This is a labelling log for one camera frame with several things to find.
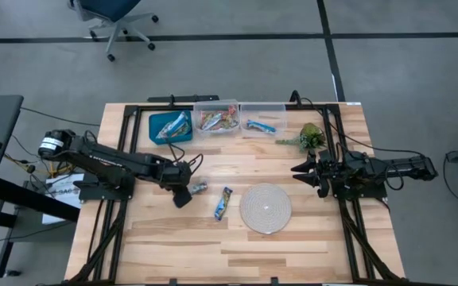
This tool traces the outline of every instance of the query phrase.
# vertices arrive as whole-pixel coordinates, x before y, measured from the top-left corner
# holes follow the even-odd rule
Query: coaster
[[[280,187],[259,184],[243,195],[239,212],[252,230],[272,234],[284,228],[291,218],[291,201]]]

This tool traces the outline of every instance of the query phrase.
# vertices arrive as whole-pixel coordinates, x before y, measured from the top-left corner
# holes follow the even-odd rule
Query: white paper
[[[49,188],[49,192],[46,194],[49,198],[51,197],[50,194],[54,196],[54,199],[59,200],[62,203],[67,203],[72,207],[76,207],[80,209],[80,201],[79,201],[79,193],[80,189],[76,187],[73,182],[82,180],[84,178],[84,174],[73,174],[69,175],[62,175],[58,176],[54,179],[47,179],[45,182],[47,184],[52,184]],[[43,214],[41,218],[41,223],[48,225],[55,222],[63,222],[64,219],[57,218],[48,214]]]

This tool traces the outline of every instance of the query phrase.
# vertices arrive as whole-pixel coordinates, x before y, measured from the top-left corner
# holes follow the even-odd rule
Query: candy wrapper
[[[176,136],[185,135],[190,131],[187,115],[181,112],[180,116],[173,121],[167,123],[157,135],[157,139],[171,138]]]
[[[237,106],[229,106],[227,111],[201,111],[200,128],[203,131],[232,129],[238,125]]]
[[[222,198],[215,209],[215,219],[218,221],[222,220],[223,213],[226,212],[227,205],[229,204],[229,198],[231,197],[232,190],[229,187],[225,187],[222,191]]]
[[[191,195],[199,194],[200,192],[208,189],[208,182],[203,181],[198,184],[194,184],[192,186],[188,186],[188,191],[190,191]]]
[[[249,120],[248,122],[246,122],[246,127],[259,129],[262,132],[269,133],[269,134],[275,134],[277,132],[277,130],[274,127],[268,126],[260,122],[255,122],[253,120]]]

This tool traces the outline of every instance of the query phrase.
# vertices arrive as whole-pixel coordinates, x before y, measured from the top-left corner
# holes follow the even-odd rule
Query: wooden table
[[[100,144],[116,148],[124,106],[106,105],[99,131]],[[341,103],[340,109],[345,133],[370,144],[363,108]],[[151,114],[142,114],[138,152],[171,158],[166,145],[156,146],[148,138],[147,123]],[[323,126],[322,117],[315,111],[288,111],[287,114],[285,137],[297,136],[306,122]],[[347,143],[349,149],[372,154],[372,149],[352,141]],[[179,283],[269,283],[272,276],[277,276],[281,283],[351,282],[338,203],[331,196],[320,199],[315,188],[293,179],[290,168],[306,158],[298,147],[275,145],[269,138],[241,135],[203,140],[194,137],[193,141],[180,146],[186,150],[186,160],[198,153],[204,154],[204,162],[192,180],[207,178],[209,189],[177,209],[170,192],[138,181],[127,210],[118,284],[168,283],[170,278],[177,278]],[[260,183],[282,187],[291,199],[292,218],[276,234],[256,233],[240,218],[242,195]],[[213,211],[224,186],[234,193],[223,220],[217,222]],[[370,244],[393,272],[403,276],[388,210],[375,199],[360,202]],[[67,279],[74,276],[87,259],[98,205],[98,201],[93,201],[82,206],[65,274]],[[95,245],[98,245],[103,212],[100,216]],[[106,251],[102,278],[108,274],[111,247]],[[365,276],[361,249],[356,242],[355,248],[360,276]]]

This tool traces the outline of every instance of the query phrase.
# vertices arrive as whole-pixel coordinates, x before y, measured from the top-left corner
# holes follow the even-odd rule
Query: plastic tray
[[[218,130],[207,130],[207,131],[203,131],[200,128],[200,125],[202,122],[201,117],[204,111],[227,111],[229,109],[229,106],[236,107],[235,117],[236,117],[236,120],[238,121],[238,124],[235,127],[231,129],[218,129]],[[239,123],[240,123],[238,102],[234,99],[217,100],[217,101],[210,101],[210,102],[196,102],[194,103],[193,123],[194,123],[194,129],[203,136],[209,136],[212,134],[234,133],[239,130]]]
[[[287,127],[287,113],[283,103],[275,102],[241,102],[240,116],[242,135],[244,137],[280,137]],[[249,121],[255,121],[276,129],[275,133],[265,133],[255,128],[246,127]]]
[[[192,115],[190,114],[189,110],[183,110],[183,111],[174,111],[174,112],[169,112],[169,113],[164,113],[164,114],[153,114],[149,116],[149,139],[157,145],[163,145],[166,144],[167,141],[165,139],[157,139],[158,133],[160,133],[160,130],[164,128],[164,126],[176,120],[178,116],[180,116],[181,112],[185,112],[187,115],[187,121],[190,126],[192,126]],[[171,137],[169,139],[169,142],[171,143],[176,143],[176,142],[183,142],[183,141],[190,141],[192,140],[192,130],[190,132],[186,133],[185,135],[182,136],[176,136],[176,137]]]

